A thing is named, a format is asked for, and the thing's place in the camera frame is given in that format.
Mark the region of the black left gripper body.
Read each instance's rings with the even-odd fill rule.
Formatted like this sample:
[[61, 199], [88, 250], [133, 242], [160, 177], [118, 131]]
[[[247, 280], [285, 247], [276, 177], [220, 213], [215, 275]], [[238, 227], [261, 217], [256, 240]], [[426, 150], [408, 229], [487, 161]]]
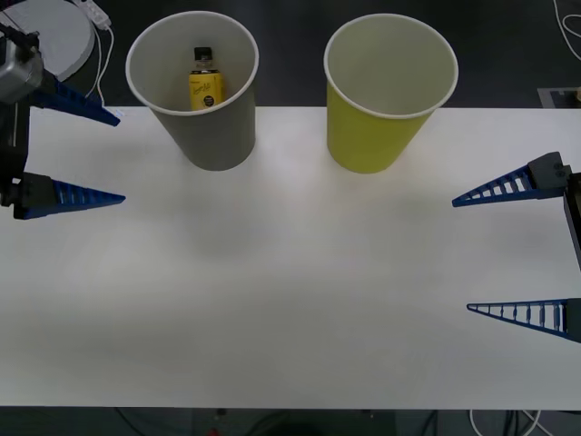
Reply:
[[8, 207], [19, 197], [28, 157], [29, 104], [1, 104], [1, 205]]

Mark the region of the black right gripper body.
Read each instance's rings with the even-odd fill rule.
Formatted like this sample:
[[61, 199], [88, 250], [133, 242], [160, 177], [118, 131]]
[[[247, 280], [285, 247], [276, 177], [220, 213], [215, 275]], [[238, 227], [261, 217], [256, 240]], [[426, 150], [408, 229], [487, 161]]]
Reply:
[[581, 267], [581, 177], [580, 173], [572, 173], [564, 191], [564, 210], [572, 244], [575, 249], [578, 266]]

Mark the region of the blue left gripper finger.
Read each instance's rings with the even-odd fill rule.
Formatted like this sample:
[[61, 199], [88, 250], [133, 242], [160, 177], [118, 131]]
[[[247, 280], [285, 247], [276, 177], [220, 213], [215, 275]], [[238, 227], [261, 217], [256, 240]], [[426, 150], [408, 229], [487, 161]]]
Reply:
[[30, 104], [38, 108], [52, 109], [110, 126], [117, 126], [121, 122], [118, 117], [104, 109], [100, 104], [87, 99], [73, 88], [60, 82], [48, 71], [43, 71], [40, 86], [30, 94]]
[[23, 173], [12, 183], [13, 216], [31, 220], [59, 213], [71, 213], [122, 203], [125, 196], [56, 181], [48, 176]]

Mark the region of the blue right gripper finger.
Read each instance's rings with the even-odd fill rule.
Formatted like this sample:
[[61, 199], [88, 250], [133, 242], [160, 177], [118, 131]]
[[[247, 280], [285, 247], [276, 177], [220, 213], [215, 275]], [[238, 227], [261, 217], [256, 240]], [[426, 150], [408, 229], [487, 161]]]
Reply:
[[488, 318], [580, 343], [580, 299], [469, 303]]
[[451, 203], [458, 208], [556, 198], [564, 194], [571, 174], [571, 167], [563, 164], [560, 152], [551, 152], [461, 194]]

